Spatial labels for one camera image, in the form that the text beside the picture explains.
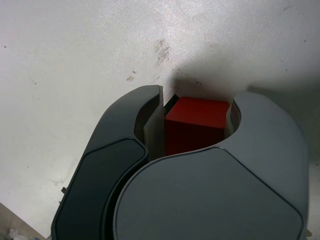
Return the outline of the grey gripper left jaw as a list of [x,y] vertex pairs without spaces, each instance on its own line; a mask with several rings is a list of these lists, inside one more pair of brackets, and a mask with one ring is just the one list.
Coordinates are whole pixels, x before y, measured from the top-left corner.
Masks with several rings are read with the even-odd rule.
[[144,127],[163,116],[163,87],[138,87],[110,105],[97,123],[51,225],[54,240],[112,240],[118,197],[150,162]]

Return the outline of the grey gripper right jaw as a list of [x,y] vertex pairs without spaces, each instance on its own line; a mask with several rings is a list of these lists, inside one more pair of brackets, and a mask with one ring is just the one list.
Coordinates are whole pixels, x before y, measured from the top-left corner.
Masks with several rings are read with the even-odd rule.
[[237,130],[207,148],[154,160],[125,184],[116,240],[302,240],[308,147],[268,97],[237,94]]

